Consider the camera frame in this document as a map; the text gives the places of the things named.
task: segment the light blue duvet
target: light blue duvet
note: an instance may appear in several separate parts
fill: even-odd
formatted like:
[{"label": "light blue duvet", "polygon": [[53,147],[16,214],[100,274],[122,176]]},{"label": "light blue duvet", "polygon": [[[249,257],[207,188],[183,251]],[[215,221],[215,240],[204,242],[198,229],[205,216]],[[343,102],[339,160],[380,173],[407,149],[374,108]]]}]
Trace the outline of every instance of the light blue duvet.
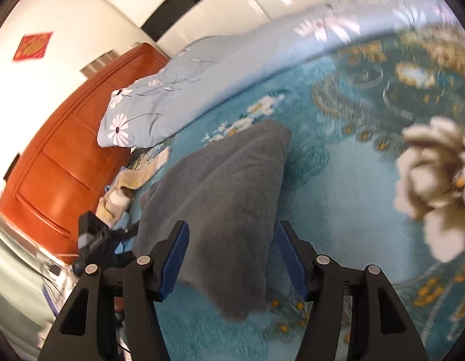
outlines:
[{"label": "light blue duvet", "polygon": [[199,40],[111,95],[101,147],[148,148],[240,91],[301,62],[400,30],[455,24],[443,0],[334,0],[244,35]]}]

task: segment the red paper sign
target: red paper sign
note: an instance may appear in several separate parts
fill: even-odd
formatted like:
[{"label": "red paper sign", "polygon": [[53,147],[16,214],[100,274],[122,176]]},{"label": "red paper sign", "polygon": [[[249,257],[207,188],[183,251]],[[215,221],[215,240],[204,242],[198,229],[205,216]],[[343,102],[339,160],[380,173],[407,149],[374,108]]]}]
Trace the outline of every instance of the red paper sign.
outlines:
[{"label": "red paper sign", "polygon": [[13,60],[22,61],[43,58],[52,34],[52,32],[44,32],[41,34],[25,35],[19,44]]}]

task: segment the blue gripper pad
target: blue gripper pad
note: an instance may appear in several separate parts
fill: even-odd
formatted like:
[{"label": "blue gripper pad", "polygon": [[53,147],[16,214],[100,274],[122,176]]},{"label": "blue gripper pad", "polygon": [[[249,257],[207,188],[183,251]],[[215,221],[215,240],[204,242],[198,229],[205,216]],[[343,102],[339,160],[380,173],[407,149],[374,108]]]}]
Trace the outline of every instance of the blue gripper pad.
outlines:
[{"label": "blue gripper pad", "polygon": [[286,270],[288,271],[289,278],[291,279],[294,289],[303,300],[306,300],[309,294],[308,286],[305,281],[306,269],[299,257],[299,253],[293,245],[291,236],[286,232],[283,224],[279,223],[277,225],[274,238],[277,246],[279,247],[279,251],[281,252],[282,261],[286,266]]},{"label": "blue gripper pad", "polygon": [[175,240],[170,247],[169,254],[167,255],[162,265],[161,277],[162,283],[159,287],[159,295],[164,300],[174,290],[175,282],[179,275],[180,267],[184,260],[187,247],[189,245],[189,225],[184,221],[178,231]]}]

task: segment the blurry white flower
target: blurry white flower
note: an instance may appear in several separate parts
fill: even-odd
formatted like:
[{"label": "blurry white flower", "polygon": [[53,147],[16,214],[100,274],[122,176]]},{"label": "blurry white flower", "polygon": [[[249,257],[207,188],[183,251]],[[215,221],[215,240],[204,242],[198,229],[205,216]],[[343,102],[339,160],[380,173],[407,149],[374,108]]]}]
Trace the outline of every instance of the blurry white flower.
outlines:
[{"label": "blurry white flower", "polygon": [[405,5],[398,9],[393,9],[393,14],[402,22],[400,26],[395,23],[395,28],[402,28],[407,25],[409,28],[414,29],[426,24],[426,15],[424,11],[418,11],[415,6],[407,7]]},{"label": "blurry white flower", "polygon": [[411,62],[398,62],[395,73],[398,80],[418,89],[428,89],[436,85],[436,76],[431,71]]},{"label": "blurry white flower", "polygon": [[112,140],[115,146],[126,147],[129,144],[129,135],[124,131],[129,128],[127,121],[128,119],[125,114],[118,114],[112,119],[112,124],[109,128],[112,132],[107,137],[109,137],[109,140]]},{"label": "blurry white flower", "polygon": [[215,141],[219,141],[219,140],[222,140],[224,138],[224,136],[222,134],[215,134],[212,136],[212,138],[209,138],[209,142],[215,142]]},{"label": "blurry white flower", "polygon": [[224,137],[229,137],[237,132],[247,129],[249,126],[252,126],[254,120],[252,118],[241,118],[234,122],[229,128],[224,130]]},{"label": "blurry white flower", "polygon": [[449,262],[465,250],[465,134],[453,121],[431,118],[429,125],[403,130],[409,147],[397,160],[401,179],[394,206],[424,219],[432,255]]},{"label": "blurry white flower", "polygon": [[444,24],[449,24],[452,26],[458,22],[458,19],[456,18],[455,14],[446,4],[436,4],[433,10],[437,16],[441,16],[441,21]]},{"label": "blurry white flower", "polygon": [[115,108],[115,106],[118,105],[122,101],[122,98],[131,92],[132,92],[132,89],[127,89],[127,88],[117,89],[113,91],[111,98],[110,98],[110,102],[109,102],[109,110]]},{"label": "blurry white flower", "polygon": [[151,86],[151,87],[155,87],[157,85],[161,85],[162,84],[162,81],[160,79],[152,79],[149,81],[149,84],[147,84],[148,86]]},{"label": "blurry white flower", "polygon": [[260,98],[256,103],[250,105],[247,108],[248,117],[257,118],[261,115],[271,115],[274,113],[274,106],[284,100],[284,94],[276,97],[264,96]]},{"label": "blurry white flower", "polygon": [[224,122],[221,124],[221,126],[219,126],[219,127],[217,128],[217,131],[219,131],[220,133],[223,133],[224,130],[226,130],[227,125],[228,125],[228,122],[227,122],[227,121],[224,121]]},{"label": "blurry white flower", "polygon": [[326,29],[332,30],[343,43],[351,42],[346,29],[354,32],[356,35],[361,35],[361,26],[357,20],[346,16],[327,16],[324,19],[306,19],[294,31],[301,37],[314,34],[314,37],[319,42],[328,42]]}]

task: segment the air vent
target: air vent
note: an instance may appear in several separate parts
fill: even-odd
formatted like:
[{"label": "air vent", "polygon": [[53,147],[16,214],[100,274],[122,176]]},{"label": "air vent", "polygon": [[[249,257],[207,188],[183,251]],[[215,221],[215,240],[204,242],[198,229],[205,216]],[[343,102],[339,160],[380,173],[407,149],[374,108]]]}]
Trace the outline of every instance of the air vent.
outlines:
[{"label": "air vent", "polygon": [[108,51],[90,62],[87,66],[80,69],[86,78],[91,78],[95,73],[101,70],[104,66],[115,60],[119,54],[115,50]]}]

